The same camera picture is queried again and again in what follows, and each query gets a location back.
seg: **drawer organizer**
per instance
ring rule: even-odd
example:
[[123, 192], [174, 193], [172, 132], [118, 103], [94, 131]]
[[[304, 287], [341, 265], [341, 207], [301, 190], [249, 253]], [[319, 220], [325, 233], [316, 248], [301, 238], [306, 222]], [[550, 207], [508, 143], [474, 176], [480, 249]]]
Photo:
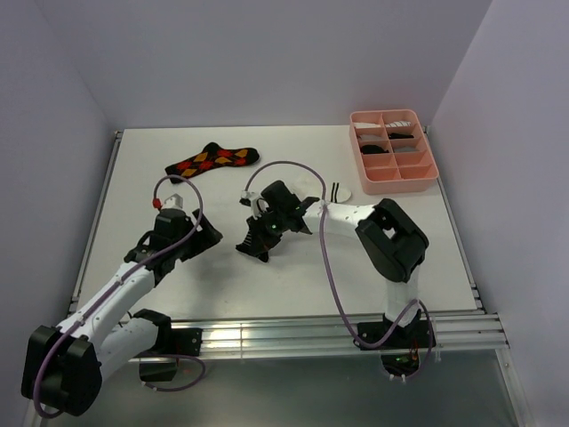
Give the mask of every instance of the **drawer organizer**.
[[409, 109], [352, 113], [349, 138], [367, 194], [424, 191], [438, 178], [429, 142]]

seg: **purple wall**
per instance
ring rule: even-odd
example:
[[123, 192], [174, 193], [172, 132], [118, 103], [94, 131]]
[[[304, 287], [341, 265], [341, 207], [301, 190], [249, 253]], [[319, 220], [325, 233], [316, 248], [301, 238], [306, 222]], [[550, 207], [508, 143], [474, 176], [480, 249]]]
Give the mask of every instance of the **purple wall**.
[[429, 123], [490, 0], [37, 0], [121, 127]]
[[20, 425], [29, 334], [65, 315], [112, 132], [30, 0], [0, 13], [0, 425]]
[[475, 280], [539, 425], [569, 409], [569, 3], [494, 0], [433, 122]]

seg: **gray floor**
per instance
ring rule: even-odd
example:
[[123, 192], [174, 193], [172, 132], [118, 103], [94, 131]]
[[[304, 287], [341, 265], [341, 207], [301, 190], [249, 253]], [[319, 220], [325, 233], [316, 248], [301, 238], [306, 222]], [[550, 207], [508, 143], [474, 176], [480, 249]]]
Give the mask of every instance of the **gray floor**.
[[[374, 356], [208, 362], [208, 376], [179, 393], [140, 387], [130, 364], [82, 417], [63, 415], [49, 425], [516, 425], [493, 351], [442, 357], [405, 386], [390, 383]], [[190, 364], [183, 368], [190, 372], [176, 380], [196, 372]]]

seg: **cable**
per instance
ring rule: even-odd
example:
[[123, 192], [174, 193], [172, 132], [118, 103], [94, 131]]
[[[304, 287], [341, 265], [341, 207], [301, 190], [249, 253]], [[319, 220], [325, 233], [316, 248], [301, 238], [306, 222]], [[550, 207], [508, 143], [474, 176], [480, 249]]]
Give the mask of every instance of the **cable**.
[[192, 190], [194, 190], [196, 192], [197, 203], [199, 204], [199, 212], [197, 214], [196, 223], [194, 224], [194, 227], [192, 227], [192, 230], [190, 230], [186, 236], [184, 236], [183, 238], [178, 240], [176, 243], [174, 243], [170, 246], [167, 246], [166, 248], [162, 249], [161, 251], [156, 252], [155, 254], [150, 255], [147, 259], [145, 259], [142, 262], [139, 262], [138, 264], [136, 264], [132, 268], [130, 268], [128, 271], [126, 271], [125, 274], [120, 279], [118, 279], [103, 295], [101, 295], [100, 298], [93, 303], [93, 305], [89, 308], [89, 310], [87, 310], [84, 313], [84, 315], [77, 322], [75, 322], [72, 326], [70, 326], [69, 329], [50, 348], [50, 350], [45, 355], [45, 358], [44, 358], [44, 361], [42, 362], [42, 365], [40, 366], [39, 370], [37, 371], [36, 380], [34, 382], [34, 390], [32, 393], [32, 398], [34, 400], [34, 408], [36, 409], [37, 413], [42, 418], [53, 419], [53, 418], [55, 418], [55, 417], [57, 417], [63, 413], [63, 411], [58, 411], [58, 412], [55, 412], [53, 414], [45, 412], [44, 409], [42, 408], [42, 405], [40, 402], [40, 389], [41, 389], [42, 381], [44, 379], [45, 371], [47, 370], [47, 367], [49, 366], [50, 362], [53, 359], [53, 356], [55, 355], [55, 353], [57, 352], [59, 347], [71, 336], [71, 334], [73, 334], [81, 325], [83, 325], [84, 322], [95, 311], [97, 311], [99, 309], [99, 307], [118, 289], [118, 287], [121, 286], [122, 283], [125, 282], [126, 279], [128, 279], [134, 272], [138, 271], [139, 269], [141, 269], [142, 267], [144, 267], [148, 263], [154, 261], [156, 258], [158, 258], [164, 254], [167, 254], [168, 252], [172, 251], [173, 249], [177, 248], [178, 246], [186, 243], [188, 241], [188, 239], [191, 238], [192, 235], [196, 232], [197, 227], [199, 226], [200, 222], [202, 221], [202, 218], [204, 216], [204, 200], [202, 199], [202, 195], [200, 194], [196, 185], [194, 185], [193, 182], [190, 182], [187, 178], [184, 178], [184, 177], [178, 176], [178, 175], [166, 175], [165, 177], [161, 178], [156, 183], [156, 186], [154, 187], [154, 190], [153, 190], [154, 199], [157, 199], [158, 189], [160, 188], [160, 185], [162, 184], [162, 182], [164, 182], [166, 180], [170, 180], [172, 178], [186, 182], [192, 188]]
[[[264, 165], [263, 167], [260, 167], [259, 169], [257, 169], [257, 171], [255, 171], [255, 173], [253, 175], [251, 175], [251, 178], [249, 178], [249, 181], [245, 185], [245, 191], [247, 191], [249, 189], [249, 187], [251, 186], [252, 180], [257, 176], [257, 174], [259, 174], [260, 171], [262, 171], [263, 169], [266, 169], [267, 167], [272, 166], [272, 165], [296, 165], [296, 166], [299, 166], [299, 167], [306, 169], [307, 171], [311, 172], [314, 176], [316, 176], [318, 178], [318, 180], [322, 184], [322, 199], [323, 199], [323, 201], [325, 200], [326, 184], [325, 184], [322, 176], [309, 166], [306, 166], [306, 165], [303, 165], [303, 164], [297, 163], [297, 162], [288, 161], [288, 160], [279, 160], [276, 162], [270, 162], [270, 163], [267, 163], [266, 165]], [[409, 301], [409, 303], [401, 311], [399, 316], [397, 316], [397, 318], [395, 319], [393, 324], [389, 327], [389, 329], [385, 333], [385, 335], [383, 335], [383, 337], [381, 337], [381, 339], [378, 342], [373, 342], [373, 343], [365, 342], [364, 340], [362, 340], [357, 335], [357, 332], [354, 330], [353, 326], [349, 323], [348, 316], [346, 315], [346, 312], [344, 311], [344, 308], [341, 305], [340, 297], [338, 296], [338, 290], [336, 288], [336, 284], [334, 282], [334, 277], [332, 274], [332, 267], [330, 266], [330, 259], [328, 258], [328, 251], [326, 250], [324, 233], [325, 233], [325, 217], [326, 217], [327, 212], [328, 212], [328, 207], [327, 207], [326, 202], [324, 202], [323, 208], [322, 208], [322, 215], [320, 217], [320, 223], [319, 223], [319, 227], [318, 227], [318, 234], [320, 235], [319, 236], [320, 249], [322, 250], [322, 258], [324, 260], [326, 276], [328, 277], [328, 283], [330, 284], [330, 289], [332, 290], [332, 295], [333, 295], [334, 302], [336, 303], [336, 308], [338, 309], [338, 312], [340, 313], [340, 317], [342, 319], [342, 322], [344, 323], [345, 327], [348, 329], [348, 332], [352, 335], [352, 337], [354, 338], [354, 340], [356, 341], [356, 343], [359, 346], [364, 347], [366, 349], [371, 349], [371, 350], [379, 349], [382, 346], [382, 344], [385, 343], [389, 339], [391, 334], [393, 334], [393, 331], [395, 331], [397, 325], [399, 324], [399, 322], [401, 321], [403, 316], [407, 313], [407, 311], [409, 311], [415, 304], [419, 304], [423, 308], [423, 311], [425, 312], [425, 317], [427, 318], [427, 322], [429, 324], [429, 347], [427, 349], [427, 354], [425, 355], [425, 360], [424, 360], [424, 362], [426, 362], [429, 359], [430, 354], [433, 350], [433, 334], [434, 334], [434, 332], [433, 332], [432, 323], [430, 321], [429, 311], [427, 310], [427, 307], [425, 307], [425, 304], [423, 304], [423, 302], [421, 300], [414, 299], [414, 300]], [[417, 369], [417, 371], [415, 371], [411, 375], [408, 375], [406, 378], [409, 379], [409, 378], [416, 376], [422, 370], [422, 366], [423, 366], [423, 364], [421, 363], [419, 366], [419, 369]]]
[[[144, 356], [151, 356], [151, 357], [156, 357], [156, 354], [143, 354]], [[197, 383], [199, 383], [205, 376], [205, 363], [203, 360], [196, 358], [194, 356], [188, 356], [188, 355], [184, 355], [184, 354], [161, 354], [158, 357], [160, 358], [171, 358], [171, 359], [185, 359], [185, 360], [190, 360], [192, 362], [196, 362], [197, 364], [199, 364], [199, 366], [202, 368], [202, 371], [199, 373], [199, 375], [197, 376], [197, 378], [192, 381], [191, 383], [185, 384], [185, 385], [181, 385], [180, 387], [172, 387], [171, 389], [166, 389], [164, 387], [156, 387], [154, 384], [149, 384], [149, 383], [143, 383], [145, 387], [148, 387], [149, 389], [152, 389], [153, 391], [163, 391], [163, 392], [173, 392], [173, 391], [183, 391], [183, 390], [187, 390], [190, 387], [193, 387], [194, 385], [196, 385]]]

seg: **sock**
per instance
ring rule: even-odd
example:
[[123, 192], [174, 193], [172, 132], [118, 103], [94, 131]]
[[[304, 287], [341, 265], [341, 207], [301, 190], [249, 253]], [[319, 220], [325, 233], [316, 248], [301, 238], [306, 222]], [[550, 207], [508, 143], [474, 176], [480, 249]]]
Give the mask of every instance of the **sock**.
[[[322, 197], [320, 182], [311, 176], [303, 175], [290, 186], [291, 191], [300, 200], [306, 197]], [[340, 182], [326, 183], [326, 201], [332, 203], [344, 203], [352, 197], [352, 192]]]
[[[201, 173], [217, 169], [222, 166], [248, 166], [259, 160], [256, 149], [224, 149], [217, 142], [207, 144], [202, 152], [186, 160], [174, 163], [165, 168], [168, 175], [179, 175], [184, 178], [193, 178]], [[172, 184], [181, 182], [171, 178]]]

